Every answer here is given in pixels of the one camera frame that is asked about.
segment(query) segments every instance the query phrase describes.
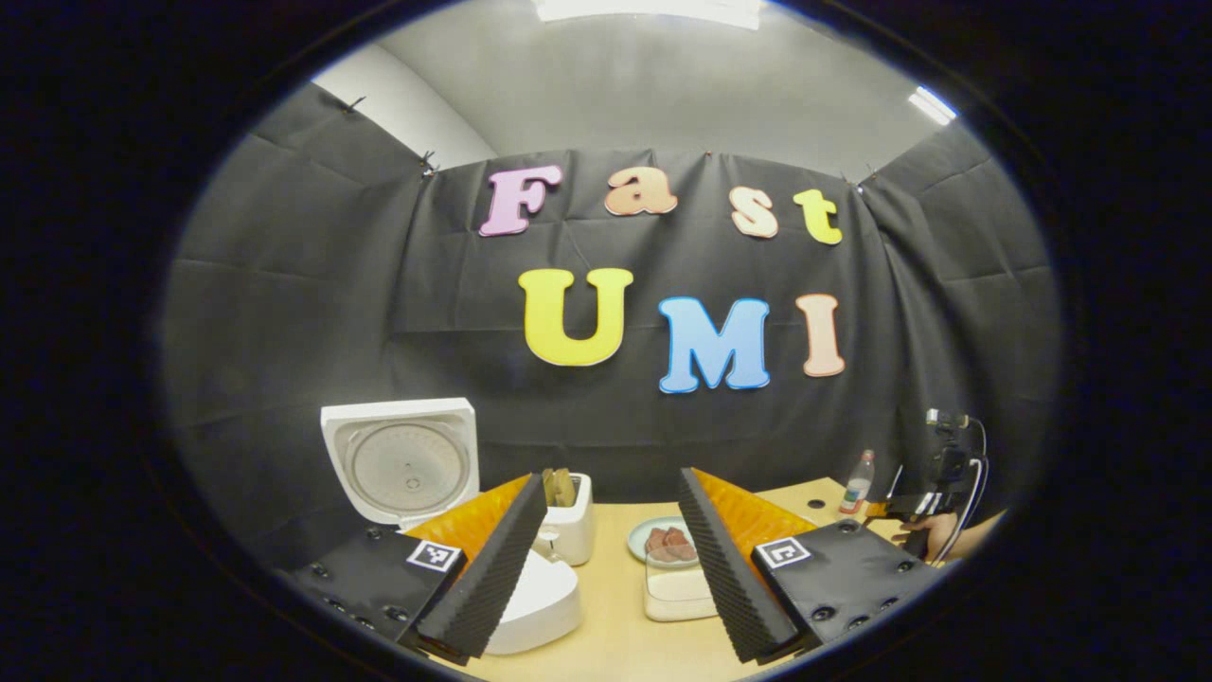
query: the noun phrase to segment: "person's arm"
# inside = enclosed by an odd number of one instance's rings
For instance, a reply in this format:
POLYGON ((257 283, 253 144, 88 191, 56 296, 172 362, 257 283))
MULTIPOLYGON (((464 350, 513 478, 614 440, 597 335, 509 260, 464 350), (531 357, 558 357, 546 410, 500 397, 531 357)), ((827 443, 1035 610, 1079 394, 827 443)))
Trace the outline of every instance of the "person's arm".
MULTIPOLYGON (((985 520, 978 526, 967 528, 960 532, 960 537, 955 539, 955 544, 951 545, 951 550, 947 552, 947 558, 957 560, 964 558, 972 554, 978 545, 984 540, 985 535, 989 534, 989 529, 993 528, 1001 515, 1005 511, 997 512, 995 516, 985 520)), ((955 531, 955 525, 960 520, 954 514, 941 514, 938 516, 926 517, 916 523, 902 523, 901 531, 930 531, 930 537, 926 540, 926 561, 932 562, 934 557, 938 556, 939 550, 947 544, 947 539, 951 537, 955 531)), ((892 541, 901 546, 904 546, 905 540, 909 539, 908 533, 901 533, 892 537, 892 541)))

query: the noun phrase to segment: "blue letter m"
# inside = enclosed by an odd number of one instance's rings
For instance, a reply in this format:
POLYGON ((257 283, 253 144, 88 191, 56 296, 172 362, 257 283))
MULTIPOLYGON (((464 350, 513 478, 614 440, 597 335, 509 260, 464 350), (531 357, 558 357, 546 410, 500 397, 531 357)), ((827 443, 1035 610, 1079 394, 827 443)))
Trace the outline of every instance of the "blue letter m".
POLYGON ((707 385, 715 389, 728 373, 730 389, 761 389, 770 384, 762 360, 762 325, 770 305, 756 298, 732 303, 724 329, 716 333, 711 317, 698 298, 676 296, 657 305, 669 319, 669 376, 661 380, 665 394, 690 394, 698 389, 691 373, 691 356, 698 361, 707 385))

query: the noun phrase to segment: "yellow letter u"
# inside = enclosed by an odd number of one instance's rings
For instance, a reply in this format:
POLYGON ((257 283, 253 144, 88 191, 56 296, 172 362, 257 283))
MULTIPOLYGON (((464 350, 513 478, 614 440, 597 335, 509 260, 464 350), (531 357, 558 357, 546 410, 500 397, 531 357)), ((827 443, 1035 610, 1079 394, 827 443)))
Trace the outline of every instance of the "yellow letter u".
POLYGON ((619 268, 589 270, 585 281, 598 287, 598 329, 584 339, 564 333, 564 291, 573 280, 566 269, 532 269, 518 277, 526 290, 526 345, 554 366, 595 366, 623 343, 623 288, 634 277, 619 268))

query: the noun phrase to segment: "ceiling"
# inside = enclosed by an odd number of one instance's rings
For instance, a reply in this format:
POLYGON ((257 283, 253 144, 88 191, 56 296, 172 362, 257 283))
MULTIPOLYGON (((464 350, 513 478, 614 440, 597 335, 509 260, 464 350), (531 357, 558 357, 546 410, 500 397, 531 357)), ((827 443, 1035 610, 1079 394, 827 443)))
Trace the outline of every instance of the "ceiling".
POLYGON ((764 2, 748 30, 670 16, 544 23, 469 0, 379 39, 501 155, 702 149, 857 180, 938 130, 917 84, 764 2))

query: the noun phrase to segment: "meat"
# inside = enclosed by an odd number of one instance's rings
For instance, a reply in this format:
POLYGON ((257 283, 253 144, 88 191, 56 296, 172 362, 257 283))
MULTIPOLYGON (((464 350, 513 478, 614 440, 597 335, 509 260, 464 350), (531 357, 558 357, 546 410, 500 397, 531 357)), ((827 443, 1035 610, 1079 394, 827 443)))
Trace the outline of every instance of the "meat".
POLYGON ((659 562, 691 561, 698 556, 680 528, 653 528, 644 551, 659 562))

